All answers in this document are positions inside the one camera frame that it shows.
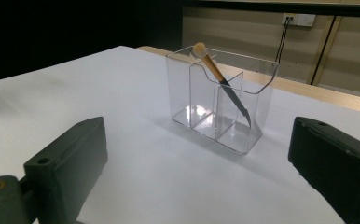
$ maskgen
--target wall outlet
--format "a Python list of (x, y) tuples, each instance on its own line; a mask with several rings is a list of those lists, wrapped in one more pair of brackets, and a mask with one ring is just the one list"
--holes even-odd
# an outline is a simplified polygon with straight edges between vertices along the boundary
[(285, 24), (285, 19), (290, 18), (291, 21), (288, 23), (289, 25), (297, 25), (298, 14), (296, 13), (284, 13), (282, 17), (282, 24)]
[(291, 21), (288, 23), (289, 25), (296, 26), (313, 26), (314, 19), (316, 15), (310, 14), (296, 14), (296, 13), (284, 13), (282, 17), (282, 24), (285, 24), (285, 19), (291, 18)]
[(316, 15), (299, 14), (297, 20), (297, 26), (313, 26)]

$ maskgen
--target black cable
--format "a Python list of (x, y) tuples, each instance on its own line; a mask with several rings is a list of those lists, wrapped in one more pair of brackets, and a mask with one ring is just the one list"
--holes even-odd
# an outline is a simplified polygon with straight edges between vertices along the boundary
[(287, 35), (287, 28), (288, 28), (288, 25), (289, 25), (291, 20), (292, 19), (290, 17), (285, 18), (285, 23), (284, 23), (284, 27), (283, 27), (283, 31), (282, 31), (281, 42), (279, 44), (279, 48), (278, 48), (278, 51), (276, 53), (276, 58), (275, 58), (275, 62), (277, 62), (277, 63), (279, 63), (281, 58), (282, 58), (282, 52), (283, 52), (283, 47), (284, 47), (285, 36)]
[(283, 37), (284, 37), (285, 25), (287, 24), (288, 19), (289, 19), (289, 18), (285, 18), (285, 22), (284, 22), (284, 26), (283, 26), (283, 30), (282, 30), (282, 37), (281, 37), (281, 40), (280, 40), (280, 44), (279, 44), (278, 51), (277, 51), (277, 53), (276, 53), (275, 62), (277, 62), (278, 57), (279, 57), (280, 48), (281, 48), (282, 43), (283, 43)]

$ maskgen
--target table surface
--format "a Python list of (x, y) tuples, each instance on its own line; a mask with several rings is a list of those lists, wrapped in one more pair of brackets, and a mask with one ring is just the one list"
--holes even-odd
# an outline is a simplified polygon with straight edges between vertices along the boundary
[(117, 47), (0, 80), (0, 175), (84, 119), (103, 116), (108, 164), (85, 223), (343, 223), (287, 160), (295, 116), (360, 140), (360, 111), (274, 90), (245, 156), (170, 118), (165, 57)]

